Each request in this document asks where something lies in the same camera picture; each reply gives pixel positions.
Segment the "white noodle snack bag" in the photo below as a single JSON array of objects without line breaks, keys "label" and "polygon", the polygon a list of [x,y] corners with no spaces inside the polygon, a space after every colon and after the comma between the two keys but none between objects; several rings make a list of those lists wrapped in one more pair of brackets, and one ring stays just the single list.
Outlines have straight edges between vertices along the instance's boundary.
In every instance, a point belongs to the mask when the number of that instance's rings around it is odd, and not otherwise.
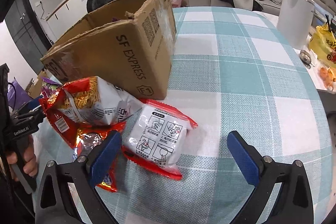
[{"label": "white noodle snack bag", "polygon": [[144,169],[172,180],[183,178],[177,161],[187,133],[197,122],[177,108],[156,100],[141,100],[143,107],[128,138],[123,155]]}]

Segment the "white side table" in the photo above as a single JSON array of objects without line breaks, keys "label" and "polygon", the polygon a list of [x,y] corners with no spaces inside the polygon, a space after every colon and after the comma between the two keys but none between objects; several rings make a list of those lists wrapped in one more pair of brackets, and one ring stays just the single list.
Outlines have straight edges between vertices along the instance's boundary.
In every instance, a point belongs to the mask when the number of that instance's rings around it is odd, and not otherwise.
[{"label": "white side table", "polygon": [[[267,14],[264,12],[259,12],[259,11],[256,11],[256,13],[261,15],[264,18],[267,18],[275,27],[277,27],[278,16]],[[322,78],[319,76],[319,70],[321,67],[323,67],[323,65],[317,60],[314,52],[310,52],[309,54],[311,55],[313,59],[312,59],[312,64],[310,65],[310,68],[306,67],[306,70],[309,73],[310,78],[314,83],[314,86],[316,87],[317,90],[322,90],[322,91],[329,92],[331,94],[335,94],[335,84],[334,84],[333,90],[331,90],[331,88],[326,88]]]}]

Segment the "white kitchen cabinet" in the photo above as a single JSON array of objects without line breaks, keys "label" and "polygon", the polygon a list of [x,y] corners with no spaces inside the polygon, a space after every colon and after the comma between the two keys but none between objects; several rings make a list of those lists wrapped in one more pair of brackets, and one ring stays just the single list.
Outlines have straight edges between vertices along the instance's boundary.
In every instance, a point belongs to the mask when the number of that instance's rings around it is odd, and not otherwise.
[{"label": "white kitchen cabinet", "polygon": [[81,0],[68,0],[47,20],[57,41],[68,29],[76,24],[85,14],[87,8]]}]

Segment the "red chocolate Oreo pack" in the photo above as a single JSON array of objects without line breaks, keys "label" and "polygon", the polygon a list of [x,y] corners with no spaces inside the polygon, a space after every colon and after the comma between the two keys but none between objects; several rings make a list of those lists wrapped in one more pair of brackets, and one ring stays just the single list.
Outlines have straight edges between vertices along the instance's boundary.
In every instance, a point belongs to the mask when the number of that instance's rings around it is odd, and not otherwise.
[{"label": "red chocolate Oreo pack", "polygon": [[86,158],[85,168],[91,187],[117,191],[115,165],[121,150],[122,132],[126,123],[110,126],[87,126],[78,129],[74,157]]}]

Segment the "orange fruits in bag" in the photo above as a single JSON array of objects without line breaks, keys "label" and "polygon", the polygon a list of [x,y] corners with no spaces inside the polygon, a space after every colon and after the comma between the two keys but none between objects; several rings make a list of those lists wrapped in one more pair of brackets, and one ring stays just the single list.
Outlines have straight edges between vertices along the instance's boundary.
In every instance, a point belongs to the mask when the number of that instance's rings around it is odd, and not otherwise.
[{"label": "orange fruits in bag", "polygon": [[320,67],[318,74],[324,84],[324,87],[328,91],[335,91],[335,74],[331,68]]}]

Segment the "purple snack bag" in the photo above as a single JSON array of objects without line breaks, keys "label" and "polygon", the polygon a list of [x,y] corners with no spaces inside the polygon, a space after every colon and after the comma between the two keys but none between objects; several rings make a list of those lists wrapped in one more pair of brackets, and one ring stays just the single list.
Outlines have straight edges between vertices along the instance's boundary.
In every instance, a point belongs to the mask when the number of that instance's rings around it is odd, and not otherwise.
[{"label": "purple snack bag", "polygon": [[42,78],[41,95],[43,98],[49,98],[55,94],[62,84],[57,83],[47,77]]}]

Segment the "brown SF cardboard box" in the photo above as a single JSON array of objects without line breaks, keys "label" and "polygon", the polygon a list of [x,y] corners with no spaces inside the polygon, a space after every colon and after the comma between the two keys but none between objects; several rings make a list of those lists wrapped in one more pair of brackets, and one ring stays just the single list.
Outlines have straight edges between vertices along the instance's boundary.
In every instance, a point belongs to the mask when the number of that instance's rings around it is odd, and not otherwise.
[{"label": "brown SF cardboard box", "polygon": [[82,17],[41,62],[63,84],[98,76],[137,98],[162,100],[176,34],[170,0],[115,0]]}]

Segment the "small cardboard box on floor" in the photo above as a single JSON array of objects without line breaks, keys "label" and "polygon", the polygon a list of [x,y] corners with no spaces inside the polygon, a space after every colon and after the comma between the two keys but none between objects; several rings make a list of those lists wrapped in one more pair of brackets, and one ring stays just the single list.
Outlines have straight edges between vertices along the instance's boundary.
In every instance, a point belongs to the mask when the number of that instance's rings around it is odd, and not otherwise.
[{"label": "small cardboard box on floor", "polygon": [[41,71],[37,78],[31,79],[30,83],[27,85],[25,91],[32,99],[35,99],[41,95],[43,77],[48,77],[46,71]]}]

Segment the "yellow plastic bag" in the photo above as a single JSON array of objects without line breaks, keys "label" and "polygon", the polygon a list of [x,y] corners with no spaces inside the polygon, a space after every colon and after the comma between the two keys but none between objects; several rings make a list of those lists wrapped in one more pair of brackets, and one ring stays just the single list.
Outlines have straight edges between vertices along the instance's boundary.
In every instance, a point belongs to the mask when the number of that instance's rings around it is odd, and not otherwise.
[{"label": "yellow plastic bag", "polygon": [[327,23],[316,26],[310,39],[309,49],[327,66],[335,68],[335,36]]}]

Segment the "teal plaid tablecloth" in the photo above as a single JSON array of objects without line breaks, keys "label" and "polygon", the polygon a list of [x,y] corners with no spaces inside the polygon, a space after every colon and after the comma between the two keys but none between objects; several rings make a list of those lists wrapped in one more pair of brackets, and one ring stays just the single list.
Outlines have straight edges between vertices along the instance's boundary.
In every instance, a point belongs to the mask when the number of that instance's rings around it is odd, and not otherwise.
[{"label": "teal plaid tablecloth", "polygon": [[117,192],[99,190],[119,223],[229,223],[252,192],[228,151],[238,131],[262,155],[303,162],[314,222],[334,206],[333,144],[306,67],[265,17],[224,7],[174,10],[177,41],[165,103],[197,122],[179,181],[118,157]]}]

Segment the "pink cloth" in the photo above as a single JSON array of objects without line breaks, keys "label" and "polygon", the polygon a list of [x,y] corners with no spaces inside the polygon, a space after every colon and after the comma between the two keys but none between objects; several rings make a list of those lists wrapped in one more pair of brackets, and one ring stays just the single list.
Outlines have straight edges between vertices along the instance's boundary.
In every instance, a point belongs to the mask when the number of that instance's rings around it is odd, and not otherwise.
[{"label": "pink cloth", "polygon": [[172,8],[187,7],[188,4],[185,0],[170,0]]}]

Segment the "dark glass door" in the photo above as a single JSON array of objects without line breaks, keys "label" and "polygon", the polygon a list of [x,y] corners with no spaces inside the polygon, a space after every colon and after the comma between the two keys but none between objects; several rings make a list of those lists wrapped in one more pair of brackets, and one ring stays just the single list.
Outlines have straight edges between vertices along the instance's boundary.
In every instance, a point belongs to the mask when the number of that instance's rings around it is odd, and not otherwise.
[{"label": "dark glass door", "polygon": [[15,0],[5,16],[9,33],[19,52],[35,73],[44,70],[41,58],[51,48],[29,0]]}]

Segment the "metal key fob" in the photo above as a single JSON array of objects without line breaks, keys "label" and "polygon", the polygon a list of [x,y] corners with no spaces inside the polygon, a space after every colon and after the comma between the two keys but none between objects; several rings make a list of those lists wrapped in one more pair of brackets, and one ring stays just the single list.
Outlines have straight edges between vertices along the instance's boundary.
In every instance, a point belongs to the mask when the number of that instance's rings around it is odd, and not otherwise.
[{"label": "metal key fob", "polygon": [[311,68],[311,57],[310,54],[305,50],[300,50],[299,58],[302,63],[308,68]]}]

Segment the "white trash bin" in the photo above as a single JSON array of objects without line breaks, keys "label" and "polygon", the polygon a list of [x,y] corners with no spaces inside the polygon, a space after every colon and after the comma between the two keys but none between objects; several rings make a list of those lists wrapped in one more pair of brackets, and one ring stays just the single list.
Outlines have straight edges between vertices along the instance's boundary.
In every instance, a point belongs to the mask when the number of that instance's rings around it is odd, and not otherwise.
[{"label": "white trash bin", "polygon": [[314,12],[313,0],[282,0],[277,29],[293,48],[301,50],[307,44]]}]

